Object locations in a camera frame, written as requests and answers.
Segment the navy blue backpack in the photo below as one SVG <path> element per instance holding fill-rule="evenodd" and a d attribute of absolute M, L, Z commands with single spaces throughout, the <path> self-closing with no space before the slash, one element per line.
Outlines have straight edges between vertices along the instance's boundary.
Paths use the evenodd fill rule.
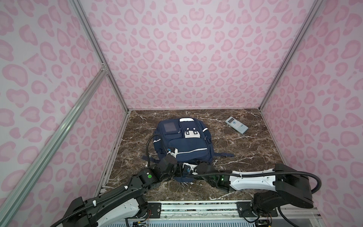
<path fill-rule="evenodd" d="M 158 123 L 152 138 L 158 159 L 150 158 L 152 163 L 159 163 L 168 148 L 177 148 L 177 161 L 181 164 L 212 164 L 214 157 L 234 157 L 230 153 L 214 151 L 211 133 L 200 120 L 185 117 L 163 120 Z"/>

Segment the light blue calculator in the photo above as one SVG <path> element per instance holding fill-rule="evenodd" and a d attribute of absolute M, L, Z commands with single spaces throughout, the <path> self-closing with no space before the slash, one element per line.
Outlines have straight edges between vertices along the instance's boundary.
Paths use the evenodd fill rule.
<path fill-rule="evenodd" d="M 225 122 L 228 126 L 232 127 L 234 130 L 236 130 L 240 134 L 244 134 L 249 129 L 249 127 L 242 124 L 240 121 L 236 120 L 233 117 L 229 117 L 227 120 L 225 120 Z"/>

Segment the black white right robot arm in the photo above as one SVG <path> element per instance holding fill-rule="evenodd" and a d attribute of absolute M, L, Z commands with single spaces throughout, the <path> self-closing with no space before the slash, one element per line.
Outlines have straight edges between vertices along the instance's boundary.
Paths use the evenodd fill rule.
<path fill-rule="evenodd" d="M 254 194 L 250 207 L 254 212 L 269 212 L 291 204 L 298 208 L 313 208 L 313 193 L 309 174 L 284 165 L 260 172 L 218 171 L 207 163 L 191 170 L 190 177 L 205 180 L 209 185 L 226 193 L 246 189 L 262 190 Z"/>

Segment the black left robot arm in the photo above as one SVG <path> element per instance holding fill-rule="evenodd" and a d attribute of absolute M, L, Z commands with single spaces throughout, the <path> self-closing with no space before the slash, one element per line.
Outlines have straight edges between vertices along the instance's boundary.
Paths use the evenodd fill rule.
<path fill-rule="evenodd" d="M 83 201 L 75 199 L 68 211 L 60 220 L 52 224 L 57 227 L 96 227 L 98 221 L 131 199 L 137 199 L 144 193 L 160 186 L 164 181 L 171 180 L 180 171 L 180 163 L 172 155 L 167 155 L 159 163 L 143 168 L 132 175 L 129 181 L 103 195 Z"/>

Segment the left diagonal aluminium strut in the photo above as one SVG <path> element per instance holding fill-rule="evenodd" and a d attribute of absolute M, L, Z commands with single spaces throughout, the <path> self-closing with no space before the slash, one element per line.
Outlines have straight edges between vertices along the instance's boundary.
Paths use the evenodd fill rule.
<path fill-rule="evenodd" d="M 64 118 L 62 124 L 60 124 L 53 136 L 48 140 L 47 144 L 41 150 L 33 164 L 25 172 L 19 183 L 8 196 L 1 207 L 2 227 L 7 227 L 14 216 L 17 214 L 25 199 L 32 191 L 40 176 L 49 165 L 51 159 L 62 145 L 63 141 L 71 131 L 72 127 L 84 111 L 85 107 L 88 105 L 90 99 L 95 94 L 96 90 L 105 79 L 107 74 L 108 70 L 106 69 L 101 69 L 99 71 L 97 76 L 93 79 L 88 88 L 75 103 L 74 107 Z"/>

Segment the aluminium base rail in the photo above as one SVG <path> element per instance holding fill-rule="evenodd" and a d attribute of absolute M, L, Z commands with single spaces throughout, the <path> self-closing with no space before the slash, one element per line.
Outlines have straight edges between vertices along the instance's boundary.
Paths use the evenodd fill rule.
<path fill-rule="evenodd" d="M 290 222 L 300 227 L 324 227 L 316 208 L 301 209 L 292 205 L 273 210 L 259 218 L 247 209 L 243 201 L 152 201 L 145 216 L 137 218 L 138 204 L 126 202 L 105 216 L 97 227 L 288 227 Z"/>

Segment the left aluminium corner post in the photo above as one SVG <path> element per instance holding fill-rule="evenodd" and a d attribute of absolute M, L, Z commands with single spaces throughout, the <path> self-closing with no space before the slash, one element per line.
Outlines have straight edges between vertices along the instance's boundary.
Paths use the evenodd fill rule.
<path fill-rule="evenodd" d="M 116 93 L 116 96 L 119 100 L 119 102 L 121 103 L 122 107 L 123 107 L 123 110 L 128 113 L 129 112 L 129 109 L 124 101 L 124 98 L 122 97 L 122 94 L 121 94 L 121 91 L 116 83 L 116 80 L 111 72 L 111 69 L 109 68 L 109 64 L 107 63 L 107 60 L 105 58 L 105 55 L 103 53 L 103 51 L 101 50 L 101 46 L 96 38 L 96 35 L 91 27 L 91 24 L 88 20 L 88 17 L 83 9 L 83 6 L 81 4 L 80 1 L 78 0 L 70 0 L 69 1 L 70 5 L 72 6 L 75 14 L 77 15 L 78 19 L 80 20 L 80 24 L 81 26 L 83 27 L 88 39 L 89 39 L 89 42 L 93 48 L 93 50 L 95 51 L 96 53 L 96 56 L 98 57 L 99 59 L 99 62 L 102 64 L 102 66 L 106 69 L 107 71 L 107 76 L 110 80 L 110 83 L 112 85 L 112 88 L 114 90 L 114 92 Z"/>

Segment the aluminium corner post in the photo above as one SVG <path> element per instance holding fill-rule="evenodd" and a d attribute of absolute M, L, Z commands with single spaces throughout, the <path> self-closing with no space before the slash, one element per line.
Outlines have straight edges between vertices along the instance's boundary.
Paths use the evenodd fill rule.
<path fill-rule="evenodd" d="M 308 31 L 310 30 L 310 28 L 312 27 L 315 19 L 319 16 L 321 10 L 324 7 L 326 1 L 324 0 L 315 0 L 313 2 L 312 7 L 310 8 L 307 16 L 305 17 L 299 31 L 296 34 L 296 37 L 294 38 L 285 58 L 282 61 L 281 66 L 279 67 L 274 79 L 272 80 L 267 93 L 259 107 L 259 111 L 262 113 L 263 110 L 267 107 L 268 101 L 271 98 L 275 88 L 277 87 L 280 79 L 282 78 L 284 72 L 286 71 L 288 65 L 290 64 L 290 62 L 292 61 L 295 53 L 297 52 L 300 44 L 302 43 L 304 37 L 306 36 L 306 34 L 308 33 Z"/>
<path fill-rule="evenodd" d="M 111 72 L 111 69 L 109 68 L 109 64 L 107 63 L 107 60 L 105 58 L 105 55 L 103 53 L 103 51 L 101 50 L 101 46 L 96 38 L 96 35 L 91 27 L 91 24 L 88 20 L 88 17 L 83 9 L 83 6 L 81 4 L 80 1 L 78 0 L 70 0 L 69 1 L 70 5 L 72 6 L 75 14 L 77 15 L 78 19 L 80 20 L 80 24 L 81 26 L 83 27 L 88 39 L 89 39 L 89 42 L 93 48 L 93 50 L 95 51 L 96 53 L 96 56 L 98 57 L 99 59 L 99 62 L 102 64 L 102 66 L 106 69 L 107 71 L 107 76 L 110 80 L 110 83 L 112 85 L 112 88 L 114 90 L 114 92 L 116 93 L 116 96 L 119 100 L 119 102 L 121 103 L 122 107 L 123 107 L 123 110 L 128 113 L 129 112 L 129 109 L 124 101 L 124 98 L 122 97 L 122 94 L 121 94 L 121 91 L 116 83 L 116 80 Z"/>

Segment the right aluminium corner post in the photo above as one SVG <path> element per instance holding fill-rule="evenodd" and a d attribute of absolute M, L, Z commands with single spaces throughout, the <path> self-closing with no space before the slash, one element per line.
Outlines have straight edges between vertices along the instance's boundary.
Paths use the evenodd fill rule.
<path fill-rule="evenodd" d="M 277 87 L 280 79 L 282 78 L 284 72 L 286 71 L 288 65 L 290 64 L 290 62 L 292 61 L 295 53 L 297 52 L 300 44 L 302 43 L 304 37 L 306 36 L 306 34 L 308 33 L 308 31 L 310 30 L 310 28 L 312 27 L 315 19 L 319 16 L 321 10 L 324 7 L 326 1 L 324 0 L 315 0 L 313 2 L 312 7 L 310 8 L 307 16 L 305 17 L 299 31 L 296 34 L 296 37 L 294 38 L 285 58 L 282 61 L 281 66 L 279 67 L 274 79 L 272 80 L 267 93 L 259 107 L 259 111 L 262 113 L 263 110 L 267 107 L 268 101 L 271 98 L 275 88 Z"/>

